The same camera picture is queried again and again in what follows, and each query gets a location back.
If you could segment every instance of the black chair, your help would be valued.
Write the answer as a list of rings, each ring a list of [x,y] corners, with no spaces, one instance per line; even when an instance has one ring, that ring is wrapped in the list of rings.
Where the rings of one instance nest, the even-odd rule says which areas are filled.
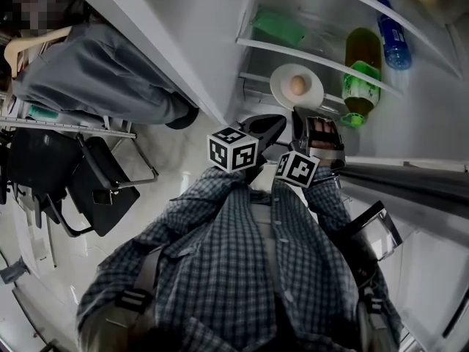
[[[129,181],[105,141],[91,137],[84,141],[56,131],[17,129],[7,165],[8,179],[32,189],[37,226],[45,212],[61,224],[70,237],[94,230],[106,235],[140,197],[134,186],[153,183],[158,173],[132,140],[153,178]],[[91,227],[82,231],[71,228],[62,215],[62,200],[67,192],[79,213]]]

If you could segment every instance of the checkered shirt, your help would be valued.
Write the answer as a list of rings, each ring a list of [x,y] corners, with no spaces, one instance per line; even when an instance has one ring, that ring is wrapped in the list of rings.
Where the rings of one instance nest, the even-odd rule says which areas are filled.
[[[319,168],[314,179],[327,176],[330,170]],[[358,289],[328,234],[350,217],[332,180],[303,193],[321,227],[286,183],[273,183],[279,295],[306,350],[348,351],[343,345],[350,344],[348,336],[356,337]],[[155,325],[180,336],[184,351],[254,351],[275,337],[273,283],[249,187],[239,172],[216,168],[98,266],[78,308],[78,332],[94,311],[133,287],[148,251],[162,245]],[[398,344],[400,319],[380,272],[374,283]]]

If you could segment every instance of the bottle label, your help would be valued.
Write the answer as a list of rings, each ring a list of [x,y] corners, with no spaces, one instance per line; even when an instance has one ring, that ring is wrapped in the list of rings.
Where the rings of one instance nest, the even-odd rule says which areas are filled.
[[[378,81],[381,80],[380,71],[365,62],[358,61],[351,68]],[[365,98],[372,102],[373,106],[376,106],[380,100],[380,88],[355,76],[346,74],[342,88],[342,99],[345,100],[347,98]]]

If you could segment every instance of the black shoe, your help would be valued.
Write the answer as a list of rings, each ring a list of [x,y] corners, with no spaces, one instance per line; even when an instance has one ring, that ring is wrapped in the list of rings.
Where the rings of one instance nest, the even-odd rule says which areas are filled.
[[[196,121],[196,118],[199,115],[199,109],[197,107],[194,107],[192,104],[190,104],[183,96],[177,95],[177,97],[188,107],[189,112],[185,116],[182,116],[179,119],[166,124],[168,128],[175,129],[176,131],[192,125],[192,123]]]

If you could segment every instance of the person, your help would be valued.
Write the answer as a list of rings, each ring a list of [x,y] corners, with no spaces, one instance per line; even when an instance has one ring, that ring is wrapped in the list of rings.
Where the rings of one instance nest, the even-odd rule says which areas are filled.
[[[330,161],[320,166],[303,189],[309,209],[279,180],[268,194],[243,172],[207,169],[98,266],[78,307],[80,349],[397,351],[401,322],[379,268],[367,285],[382,317],[363,322],[360,290],[330,239],[350,216],[327,180]]]
[[[0,270],[0,285],[14,283],[25,273],[29,274],[29,270],[24,263],[23,258],[20,257],[20,259],[12,265]]]

